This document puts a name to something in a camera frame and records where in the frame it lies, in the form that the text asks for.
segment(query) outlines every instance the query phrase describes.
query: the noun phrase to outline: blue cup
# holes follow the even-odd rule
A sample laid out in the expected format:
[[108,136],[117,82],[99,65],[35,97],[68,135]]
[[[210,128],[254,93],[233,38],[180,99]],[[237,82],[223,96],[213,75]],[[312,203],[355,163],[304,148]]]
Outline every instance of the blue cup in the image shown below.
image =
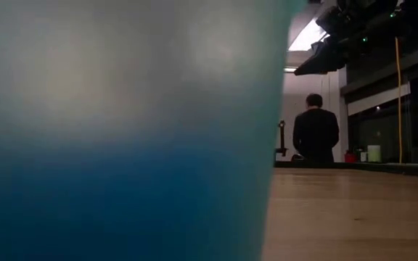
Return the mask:
[[0,1],[0,260],[259,260],[300,1]]

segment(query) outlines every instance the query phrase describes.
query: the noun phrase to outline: studio light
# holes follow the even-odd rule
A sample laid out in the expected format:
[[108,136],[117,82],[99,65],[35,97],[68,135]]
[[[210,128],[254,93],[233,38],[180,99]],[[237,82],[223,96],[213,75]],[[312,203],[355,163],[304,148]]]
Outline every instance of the studio light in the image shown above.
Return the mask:
[[311,44],[325,37],[327,37],[327,32],[316,24],[316,19],[312,19],[299,33],[288,51],[308,51],[311,49]]
[[296,69],[297,69],[296,67],[286,67],[283,70],[285,73],[294,73]]

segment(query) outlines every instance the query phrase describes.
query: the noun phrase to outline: cable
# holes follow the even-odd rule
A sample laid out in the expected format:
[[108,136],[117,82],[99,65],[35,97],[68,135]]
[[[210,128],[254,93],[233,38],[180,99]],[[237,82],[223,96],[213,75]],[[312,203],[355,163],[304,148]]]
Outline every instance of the cable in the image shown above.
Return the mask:
[[396,45],[396,65],[398,67],[398,135],[399,135],[399,164],[403,163],[403,127],[402,127],[402,114],[401,114],[401,63],[399,61],[399,40],[395,37]]

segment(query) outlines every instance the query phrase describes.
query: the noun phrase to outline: table surface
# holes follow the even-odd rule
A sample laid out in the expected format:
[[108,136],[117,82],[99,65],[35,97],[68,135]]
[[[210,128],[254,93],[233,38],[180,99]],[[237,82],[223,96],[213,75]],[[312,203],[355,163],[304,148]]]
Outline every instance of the table surface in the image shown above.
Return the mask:
[[276,169],[263,261],[418,260],[418,177]]

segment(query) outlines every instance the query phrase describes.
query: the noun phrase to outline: ceiling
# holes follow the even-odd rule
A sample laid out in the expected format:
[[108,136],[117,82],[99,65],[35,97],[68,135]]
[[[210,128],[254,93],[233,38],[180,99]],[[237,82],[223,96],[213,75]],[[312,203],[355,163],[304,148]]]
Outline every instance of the ceiling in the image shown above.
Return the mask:
[[[318,17],[325,9],[334,6],[335,4],[336,0],[323,0],[322,4],[307,4],[301,12],[297,13],[291,22],[288,48],[313,18]],[[287,53],[287,66],[298,67],[311,55],[312,51],[289,51]]]

